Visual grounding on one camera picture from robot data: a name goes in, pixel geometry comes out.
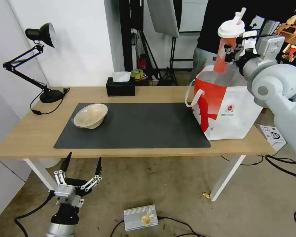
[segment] black desk lamp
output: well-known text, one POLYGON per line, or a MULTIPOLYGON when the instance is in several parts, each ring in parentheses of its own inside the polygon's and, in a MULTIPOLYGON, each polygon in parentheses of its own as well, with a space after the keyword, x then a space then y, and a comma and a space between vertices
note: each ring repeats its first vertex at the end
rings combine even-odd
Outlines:
MULTIPOLYGON (((55 30, 54 30, 53 25, 51 23, 46 23, 40 29, 26 29, 25 35, 30 40, 33 40, 36 45, 32 49, 21 54, 20 56, 17 56, 16 58, 12 59, 11 61, 4 63, 3 64, 4 69, 14 73, 15 75, 17 75, 19 77, 22 77, 26 81, 41 88, 42 93, 40 94, 40 97, 39 97, 41 102, 52 103, 52 102, 56 102, 58 100, 62 100, 69 89, 64 89, 63 92, 61 92, 59 90, 51 90, 48 88, 47 84, 36 81, 34 79, 31 79, 28 76, 26 76, 16 70, 16 68, 18 66, 22 65, 23 63, 26 63, 27 61, 31 60, 32 58, 35 58, 37 55, 43 53, 44 45, 40 44, 40 41, 43 41, 47 45, 55 48, 57 41, 56 41, 56 34, 55 34, 55 30), (27 59, 18 60, 19 58, 23 57, 24 55, 26 55, 34 50, 37 50, 38 52, 36 54, 30 56, 27 59)), ((38 113, 36 113, 35 110, 32 110, 32 111, 35 114, 39 114, 39 115, 43 114, 40 111, 37 111, 38 113)))

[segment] wooden table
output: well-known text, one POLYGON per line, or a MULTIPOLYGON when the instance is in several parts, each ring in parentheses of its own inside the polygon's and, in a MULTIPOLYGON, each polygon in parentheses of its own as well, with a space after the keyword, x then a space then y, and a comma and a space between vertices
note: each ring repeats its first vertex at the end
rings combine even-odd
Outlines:
MULTIPOLYGON (((233 173, 249 154, 273 154, 274 149, 252 127, 244 139, 211 141, 210 148, 161 148, 161 149, 54 149, 59 135, 65 127, 78 103, 146 103, 146 102, 184 102, 187 87, 136 87, 136 96, 108 97, 105 87, 73 87, 63 103, 48 115, 27 115, 13 128, 0 143, 0 159, 24 159, 44 184, 54 190, 57 185, 46 169, 36 158, 65 158, 72 151, 73 158, 89 157, 184 157, 240 155, 228 164, 211 193, 216 200, 233 173)), ((34 109, 51 111, 58 102, 43 104, 38 102, 34 109)))

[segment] white table leg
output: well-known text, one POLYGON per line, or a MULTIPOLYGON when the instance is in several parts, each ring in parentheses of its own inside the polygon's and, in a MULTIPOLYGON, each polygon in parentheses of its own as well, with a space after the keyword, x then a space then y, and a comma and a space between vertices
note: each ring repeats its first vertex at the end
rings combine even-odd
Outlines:
POLYGON ((38 159, 23 159, 41 179, 49 190, 55 190, 57 184, 38 159))
POLYGON ((213 188, 213 191, 210 193, 211 201, 216 201, 216 199, 218 198, 224 187, 227 185, 231 177, 234 175, 245 157, 246 155, 241 155, 240 157, 235 156, 230 160, 227 168, 224 171, 224 174, 220 177, 215 187, 213 188))

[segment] lamp base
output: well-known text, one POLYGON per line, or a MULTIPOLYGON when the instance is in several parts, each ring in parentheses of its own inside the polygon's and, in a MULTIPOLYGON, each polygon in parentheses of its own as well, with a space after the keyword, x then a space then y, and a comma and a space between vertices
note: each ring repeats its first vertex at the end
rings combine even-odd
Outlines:
POLYGON ((39 96, 39 99, 43 103, 53 103, 63 98, 62 92, 59 90, 45 90, 43 94, 39 96))

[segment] red and white bag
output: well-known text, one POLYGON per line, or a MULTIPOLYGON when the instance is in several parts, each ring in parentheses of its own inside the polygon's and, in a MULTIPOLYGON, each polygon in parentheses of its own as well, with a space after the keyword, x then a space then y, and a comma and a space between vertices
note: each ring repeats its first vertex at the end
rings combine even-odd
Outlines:
POLYGON ((230 69, 229 73, 224 74, 224 80, 233 84, 228 87, 204 81, 209 81, 208 75, 211 71, 213 65, 206 66, 190 83, 185 95, 185 104, 191 107, 208 140, 242 139, 259 116, 262 107, 253 101, 254 97, 246 86, 236 86, 243 85, 245 81, 238 70, 230 69), (189 105, 187 98, 194 81, 194 98, 189 105))

